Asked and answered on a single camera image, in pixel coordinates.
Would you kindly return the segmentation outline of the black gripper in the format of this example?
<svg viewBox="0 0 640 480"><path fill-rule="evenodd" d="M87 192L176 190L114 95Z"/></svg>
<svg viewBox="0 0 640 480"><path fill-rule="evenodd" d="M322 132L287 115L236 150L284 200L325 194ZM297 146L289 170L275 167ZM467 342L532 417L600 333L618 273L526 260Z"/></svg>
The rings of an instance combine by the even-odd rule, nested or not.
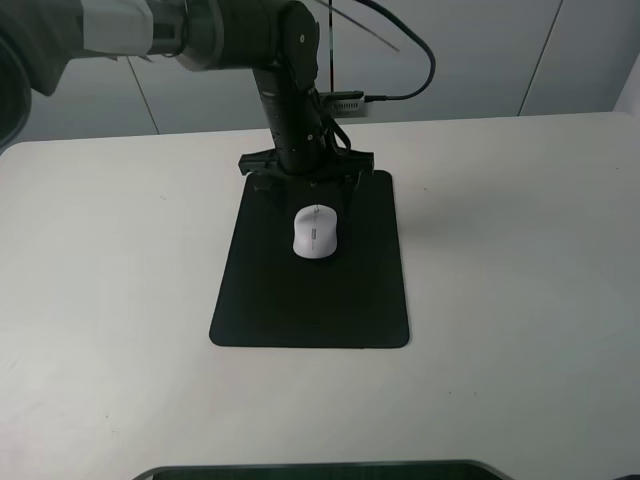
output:
<svg viewBox="0 0 640 480"><path fill-rule="evenodd" d="M362 180L374 171L374 155L351 147L313 85L299 88L287 70L255 69L253 75L273 148L242 155L241 174L253 174L257 192L269 192L271 178L339 181L343 215L349 217Z"/></svg>

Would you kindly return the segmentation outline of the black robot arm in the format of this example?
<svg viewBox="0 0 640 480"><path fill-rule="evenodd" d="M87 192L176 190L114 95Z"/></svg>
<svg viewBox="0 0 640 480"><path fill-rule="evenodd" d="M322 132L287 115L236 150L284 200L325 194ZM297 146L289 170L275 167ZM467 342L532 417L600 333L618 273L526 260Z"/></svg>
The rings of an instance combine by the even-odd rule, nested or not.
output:
<svg viewBox="0 0 640 480"><path fill-rule="evenodd" d="M319 27L299 1L5 1L1 141L24 129L32 96L53 94L74 59L176 59L192 72L248 69L274 146L246 154L267 184L334 185L349 205L373 157L352 149L315 81Z"/></svg>

